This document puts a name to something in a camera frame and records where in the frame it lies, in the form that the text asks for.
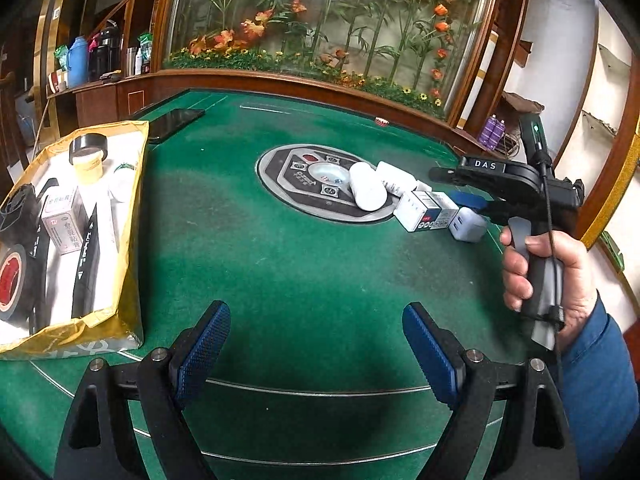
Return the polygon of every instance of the blue object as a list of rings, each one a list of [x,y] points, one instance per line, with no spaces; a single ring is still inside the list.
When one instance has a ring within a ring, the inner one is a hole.
[[[89,79],[89,51],[85,38],[78,36],[66,53],[66,85],[73,88]]]
[[[170,363],[170,368],[177,364],[174,400],[182,409],[205,383],[231,328],[231,312],[226,303],[214,302],[209,309],[212,316],[205,314],[191,329]]]
[[[402,330],[436,399],[453,408],[458,403],[456,371],[410,304],[402,311]]]
[[[468,207],[476,212],[482,213],[487,205],[486,199],[480,195],[467,193],[465,191],[447,191],[447,196],[459,207]]]
[[[620,328],[598,295],[580,335],[562,356],[561,392],[575,441],[580,478],[600,476],[631,432],[640,406]]]

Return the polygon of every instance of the glass display case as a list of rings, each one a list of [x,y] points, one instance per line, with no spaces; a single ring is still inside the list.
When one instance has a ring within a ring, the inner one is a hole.
[[[437,118],[488,0],[174,0],[165,68],[297,75]]]

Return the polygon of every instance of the metal screw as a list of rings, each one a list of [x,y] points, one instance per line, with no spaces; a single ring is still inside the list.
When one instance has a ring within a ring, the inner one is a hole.
[[[167,356],[168,352],[166,348],[154,348],[151,351],[151,360],[152,361],[162,361]]]
[[[98,370],[101,370],[103,366],[104,359],[98,357],[89,363],[89,370],[91,370],[92,372],[97,372]]]
[[[473,363],[479,363],[484,359],[484,354],[481,351],[472,348],[471,350],[466,351],[466,357]]]
[[[541,372],[545,369],[544,361],[542,359],[538,359],[537,357],[529,361],[529,364],[531,365],[531,368],[533,368],[537,372]]]

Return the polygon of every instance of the blue sleeve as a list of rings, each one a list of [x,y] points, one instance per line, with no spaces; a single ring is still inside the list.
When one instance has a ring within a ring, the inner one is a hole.
[[[620,328],[600,295],[587,323],[562,356],[562,403],[575,441],[580,478],[597,477],[638,418],[638,388]]]

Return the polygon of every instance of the blue thermos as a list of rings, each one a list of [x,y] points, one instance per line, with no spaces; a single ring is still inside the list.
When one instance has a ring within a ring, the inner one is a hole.
[[[66,53],[66,85],[73,88],[89,79],[89,50],[85,38],[78,36]]]

